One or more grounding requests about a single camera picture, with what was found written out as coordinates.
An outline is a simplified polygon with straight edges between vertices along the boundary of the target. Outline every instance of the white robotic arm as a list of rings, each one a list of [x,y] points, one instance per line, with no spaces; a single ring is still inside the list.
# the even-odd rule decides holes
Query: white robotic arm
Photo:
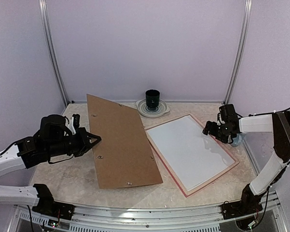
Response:
[[[220,123],[208,121],[203,133],[223,143],[232,143],[240,134],[269,132],[274,134],[274,152],[259,175],[242,191],[241,200],[223,204],[224,219],[235,218],[262,210],[262,196],[277,182],[290,164],[290,110],[249,117],[238,117],[232,104],[220,107]]]
[[[41,120],[41,127],[32,137],[18,140],[0,152],[0,176],[27,169],[41,162],[51,162],[51,157],[67,154],[79,157],[101,141],[101,137],[90,134],[79,127],[80,116],[73,115],[68,127],[66,118],[50,115]],[[26,187],[0,186],[0,204],[32,206],[32,210],[49,216],[71,219],[74,206],[55,202],[46,185]]]

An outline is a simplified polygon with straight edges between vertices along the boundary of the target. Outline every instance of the brown fiberboard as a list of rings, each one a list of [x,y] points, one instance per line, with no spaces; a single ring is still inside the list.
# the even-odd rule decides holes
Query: brown fiberboard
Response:
[[[93,148],[99,187],[162,183],[138,111],[89,94],[87,103],[90,131],[102,138]]]

